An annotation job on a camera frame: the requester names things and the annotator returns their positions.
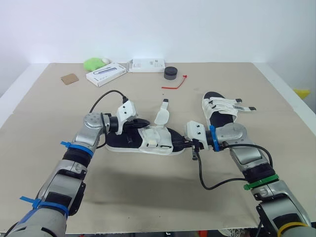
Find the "white sole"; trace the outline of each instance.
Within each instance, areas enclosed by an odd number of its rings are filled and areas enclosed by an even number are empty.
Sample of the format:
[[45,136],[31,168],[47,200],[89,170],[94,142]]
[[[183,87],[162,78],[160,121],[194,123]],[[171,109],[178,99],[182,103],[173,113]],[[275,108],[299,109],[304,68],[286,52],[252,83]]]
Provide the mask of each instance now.
[[185,149],[179,151],[179,152],[172,152],[170,154],[157,154],[157,153],[147,153],[147,152],[142,152],[138,148],[122,148],[122,147],[110,147],[108,144],[105,145],[105,147],[111,151],[111,152],[132,152],[132,153],[146,153],[146,154],[152,154],[152,155],[161,155],[161,156],[175,156],[178,154],[181,154],[184,152]]

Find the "blue cable tie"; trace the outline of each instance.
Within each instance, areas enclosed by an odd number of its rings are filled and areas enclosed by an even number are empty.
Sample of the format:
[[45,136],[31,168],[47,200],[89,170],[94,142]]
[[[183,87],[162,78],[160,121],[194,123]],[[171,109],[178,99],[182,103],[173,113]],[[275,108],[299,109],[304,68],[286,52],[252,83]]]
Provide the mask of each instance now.
[[209,130],[211,131],[211,134],[212,134],[212,139],[213,139],[213,143],[214,143],[214,151],[219,152],[220,150],[219,150],[219,145],[218,145],[218,141],[217,141],[215,127],[213,125],[211,125],[209,127]]
[[62,141],[60,144],[64,145],[67,148],[76,148],[79,150],[83,150],[83,151],[87,152],[89,155],[91,155],[91,157],[93,156],[92,150],[88,149],[87,147],[84,147],[81,145],[76,145],[76,144],[71,144],[71,142],[64,142],[64,141]]
[[49,201],[41,201],[39,198],[32,199],[32,198],[25,197],[25,196],[21,196],[20,199],[23,200],[23,201],[27,201],[27,202],[32,203],[33,209],[38,209],[40,206],[57,207],[58,209],[63,210],[65,212],[65,214],[66,214],[66,218],[68,218],[69,210],[64,205],[61,205],[61,204],[58,204],[58,203],[54,203],[54,202],[49,202]]

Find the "white box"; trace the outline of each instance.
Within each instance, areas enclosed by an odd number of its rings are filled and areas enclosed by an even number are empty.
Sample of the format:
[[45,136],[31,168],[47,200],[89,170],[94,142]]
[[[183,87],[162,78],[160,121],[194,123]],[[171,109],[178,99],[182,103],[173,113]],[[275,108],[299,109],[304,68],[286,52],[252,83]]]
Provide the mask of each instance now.
[[126,73],[126,68],[118,63],[110,63],[86,75],[96,86],[102,86]]
[[164,69],[164,60],[161,58],[136,58],[127,63],[127,71],[131,73],[163,73]]

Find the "red zip tie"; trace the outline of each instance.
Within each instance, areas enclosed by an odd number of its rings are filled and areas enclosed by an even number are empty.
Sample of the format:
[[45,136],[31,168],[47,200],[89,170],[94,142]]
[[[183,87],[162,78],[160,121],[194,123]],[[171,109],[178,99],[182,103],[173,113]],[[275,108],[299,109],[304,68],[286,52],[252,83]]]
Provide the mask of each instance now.
[[184,83],[184,80],[187,78],[188,76],[187,75],[183,75],[183,80],[182,82],[180,83],[180,85],[178,87],[165,87],[165,86],[162,86],[162,89],[178,89],[183,83]]

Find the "beige table surface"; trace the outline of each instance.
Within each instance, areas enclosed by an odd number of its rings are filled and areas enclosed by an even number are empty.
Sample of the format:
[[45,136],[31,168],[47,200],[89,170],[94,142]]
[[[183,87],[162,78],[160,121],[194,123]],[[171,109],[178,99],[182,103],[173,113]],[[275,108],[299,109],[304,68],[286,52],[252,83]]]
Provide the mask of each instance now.
[[[275,170],[316,221],[316,138],[289,104],[251,63],[171,64],[188,75],[178,90],[162,74],[125,74],[97,88],[85,79],[82,64],[50,64],[0,129],[0,231],[7,230],[31,209],[20,196],[34,198],[63,157],[62,140],[70,141],[82,119],[104,92],[122,91],[135,103],[139,117],[153,121],[163,98],[169,99],[168,126],[183,134],[186,122],[206,124],[201,98],[217,91],[227,98],[242,98],[255,106],[239,114],[250,138],[267,148]],[[79,81],[64,85],[61,76],[75,73]],[[96,111],[114,113],[121,103],[109,95]],[[68,233],[121,233],[210,230],[254,227],[257,202],[243,181],[213,191],[202,188],[198,162],[191,150],[177,156],[114,153],[97,150],[85,182],[85,196],[78,213],[70,217]],[[207,185],[242,177],[228,151],[202,151]]]

